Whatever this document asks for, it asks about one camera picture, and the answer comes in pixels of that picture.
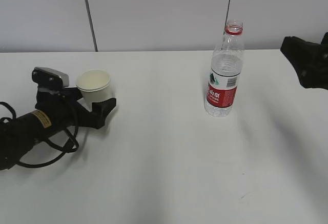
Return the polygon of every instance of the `bottle label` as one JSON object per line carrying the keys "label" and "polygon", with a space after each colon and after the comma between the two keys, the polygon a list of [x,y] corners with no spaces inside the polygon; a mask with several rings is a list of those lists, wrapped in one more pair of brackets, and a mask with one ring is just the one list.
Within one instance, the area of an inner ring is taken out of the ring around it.
{"label": "bottle label", "polygon": [[211,70],[206,99],[220,108],[226,108],[234,102],[240,73],[235,76],[222,76]]}

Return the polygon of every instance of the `paper cup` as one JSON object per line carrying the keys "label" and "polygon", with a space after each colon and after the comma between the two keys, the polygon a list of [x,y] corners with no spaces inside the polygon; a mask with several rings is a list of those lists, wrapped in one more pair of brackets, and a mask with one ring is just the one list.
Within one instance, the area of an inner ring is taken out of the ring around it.
{"label": "paper cup", "polygon": [[114,97],[110,85],[111,76],[104,70],[95,69],[83,73],[77,78],[76,86],[88,106],[92,109],[92,103],[98,103]]}

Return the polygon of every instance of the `white wall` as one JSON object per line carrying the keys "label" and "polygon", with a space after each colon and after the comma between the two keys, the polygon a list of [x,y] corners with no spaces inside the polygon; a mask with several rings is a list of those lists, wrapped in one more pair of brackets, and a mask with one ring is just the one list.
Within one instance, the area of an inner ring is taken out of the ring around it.
{"label": "white wall", "polygon": [[244,22],[248,49],[280,48],[285,36],[321,42],[328,31],[328,0],[231,0],[229,17]]}
{"label": "white wall", "polygon": [[0,52],[94,51],[84,0],[0,1]]}
{"label": "white wall", "polygon": [[[94,51],[84,0],[0,0],[0,52]],[[99,51],[206,50],[221,40],[228,0],[89,0]],[[285,36],[320,42],[327,0],[231,0],[248,49]]]}
{"label": "white wall", "polygon": [[221,39],[228,0],[89,0],[99,51],[204,50]]}

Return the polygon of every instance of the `yellow label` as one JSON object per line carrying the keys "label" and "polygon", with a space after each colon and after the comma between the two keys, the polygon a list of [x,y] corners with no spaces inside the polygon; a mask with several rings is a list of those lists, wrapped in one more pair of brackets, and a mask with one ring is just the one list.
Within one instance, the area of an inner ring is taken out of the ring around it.
{"label": "yellow label", "polygon": [[51,126],[51,121],[49,117],[45,114],[45,112],[41,110],[34,110],[33,112],[31,112],[31,114],[35,115],[36,118],[39,119],[44,128],[48,128]]}

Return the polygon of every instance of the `black cable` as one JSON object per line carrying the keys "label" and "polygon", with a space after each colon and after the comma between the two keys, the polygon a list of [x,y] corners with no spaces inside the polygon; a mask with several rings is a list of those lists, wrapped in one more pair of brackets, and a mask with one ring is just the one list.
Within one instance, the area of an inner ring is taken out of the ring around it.
{"label": "black cable", "polygon": [[65,145],[63,147],[56,145],[55,143],[51,142],[51,140],[49,139],[45,139],[45,142],[52,148],[62,151],[61,154],[59,156],[57,156],[56,158],[45,162],[43,164],[26,164],[24,162],[18,161],[16,164],[25,168],[29,168],[29,169],[36,169],[36,168],[43,168],[46,166],[49,166],[55,162],[57,162],[59,159],[61,159],[66,153],[71,153],[71,152],[75,152],[77,151],[77,149],[79,148],[79,143],[76,140],[76,136],[78,133],[78,118],[77,118],[77,114],[76,111],[74,109],[74,107],[66,100],[66,98],[64,96],[60,96],[60,99],[70,107],[71,111],[72,111],[72,115],[73,115],[73,119],[74,119],[74,134],[72,135],[72,133],[65,127],[63,127],[64,132],[68,135],[69,139],[66,141]]}
{"label": "black cable", "polygon": [[[67,105],[70,107],[71,111],[72,111],[72,115],[73,115],[73,119],[74,119],[74,134],[72,134],[66,127],[63,127],[63,131],[67,134],[68,136],[68,140],[66,141],[65,145],[63,147],[53,143],[50,139],[46,138],[44,139],[44,142],[46,142],[50,147],[61,151],[61,154],[59,156],[57,156],[56,158],[42,163],[42,164],[26,164],[24,162],[21,161],[17,161],[16,164],[25,168],[43,168],[46,166],[49,166],[55,162],[57,162],[59,159],[61,159],[66,153],[72,153],[78,150],[79,148],[79,143],[76,140],[76,136],[78,134],[78,118],[77,118],[77,114],[76,111],[74,109],[74,107],[66,100],[66,98],[64,96],[61,96],[60,99]],[[6,102],[0,102],[0,105],[6,107],[10,113],[12,114],[12,119],[16,119],[17,118],[17,114],[15,112],[15,110]],[[0,119],[0,123],[5,123],[5,120],[7,121],[11,121],[11,118],[8,117],[3,117]]]}
{"label": "black cable", "polygon": [[[16,111],[14,110],[13,107],[11,107],[11,106],[10,106],[9,104],[7,104],[6,102],[0,102],[0,105],[5,106],[5,107],[10,111],[10,113],[11,113],[11,115],[12,115],[12,119],[16,119],[16,118],[17,118]],[[5,119],[6,119],[6,120],[11,120],[10,118],[3,117],[3,118],[0,119],[0,122],[3,123]]]}

